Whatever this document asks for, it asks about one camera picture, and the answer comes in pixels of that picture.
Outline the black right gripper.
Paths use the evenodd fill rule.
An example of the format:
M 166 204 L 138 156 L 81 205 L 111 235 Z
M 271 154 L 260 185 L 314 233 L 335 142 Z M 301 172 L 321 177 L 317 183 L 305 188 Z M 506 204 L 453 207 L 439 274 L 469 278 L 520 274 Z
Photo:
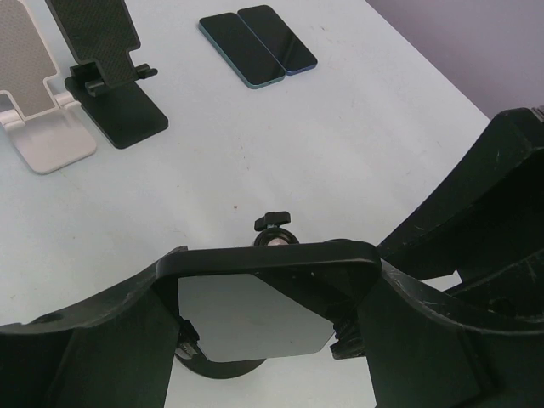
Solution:
M 378 247 L 420 281 L 500 315 L 543 312 L 543 109 L 497 114 L 434 192 Z

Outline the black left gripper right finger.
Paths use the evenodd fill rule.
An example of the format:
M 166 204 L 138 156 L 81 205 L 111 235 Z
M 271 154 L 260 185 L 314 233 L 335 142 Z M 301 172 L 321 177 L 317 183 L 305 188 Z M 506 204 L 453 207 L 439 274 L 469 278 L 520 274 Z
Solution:
M 543 319 L 477 308 L 383 265 L 359 306 L 379 407 L 541 407 Z

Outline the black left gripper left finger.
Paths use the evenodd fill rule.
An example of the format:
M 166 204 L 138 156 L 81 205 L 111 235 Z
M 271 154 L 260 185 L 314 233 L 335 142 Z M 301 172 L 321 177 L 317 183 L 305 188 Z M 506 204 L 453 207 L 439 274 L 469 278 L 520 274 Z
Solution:
M 162 407 L 180 319 L 150 265 L 28 324 L 1 328 L 3 407 Z

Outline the black round-base phone stand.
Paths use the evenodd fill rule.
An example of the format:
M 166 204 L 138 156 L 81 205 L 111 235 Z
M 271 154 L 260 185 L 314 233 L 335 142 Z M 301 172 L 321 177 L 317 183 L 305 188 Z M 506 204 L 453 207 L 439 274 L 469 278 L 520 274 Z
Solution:
M 333 240 L 279 256 L 261 270 L 177 279 L 184 339 L 175 354 L 186 368 L 227 379 L 325 346 L 336 360 L 365 356 L 356 304 L 379 267 L 375 247 Z

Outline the white folding phone stand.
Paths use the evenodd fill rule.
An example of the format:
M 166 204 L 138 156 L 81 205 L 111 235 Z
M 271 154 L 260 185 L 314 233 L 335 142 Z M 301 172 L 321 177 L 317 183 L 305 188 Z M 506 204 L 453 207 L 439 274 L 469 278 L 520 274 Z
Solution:
M 12 108 L 1 128 L 27 166 L 49 174 L 93 155 L 94 137 L 76 112 L 81 103 L 48 81 L 60 74 L 30 10 L 23 1 L 1 2 L 1 94 Z

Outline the blue smartphone dark screen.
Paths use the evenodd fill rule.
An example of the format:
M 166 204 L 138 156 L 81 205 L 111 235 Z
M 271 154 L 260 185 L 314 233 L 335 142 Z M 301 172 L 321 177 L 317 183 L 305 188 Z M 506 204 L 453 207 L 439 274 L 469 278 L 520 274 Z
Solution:
M 288 76 L 309 71 L 318 65 L 312 52 L 269 5 L 242 8 L 237 14 Z

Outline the teal smartphone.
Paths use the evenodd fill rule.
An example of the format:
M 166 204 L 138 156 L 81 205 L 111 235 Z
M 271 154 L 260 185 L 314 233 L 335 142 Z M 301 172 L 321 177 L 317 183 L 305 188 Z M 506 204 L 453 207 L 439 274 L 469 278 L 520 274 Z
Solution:
M 199 19 L 205 38 L 250 89 L 282 81 L 286 72 L 253 32 L 232 12 Z

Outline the black phone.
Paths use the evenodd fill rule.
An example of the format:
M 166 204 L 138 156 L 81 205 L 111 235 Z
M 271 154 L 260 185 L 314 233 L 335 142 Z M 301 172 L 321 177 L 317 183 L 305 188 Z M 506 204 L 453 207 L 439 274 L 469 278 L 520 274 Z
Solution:
M 321 351 L 382 271 L 362 241 L 172 252 L 155 287 L 195 351 L 213 363 Z

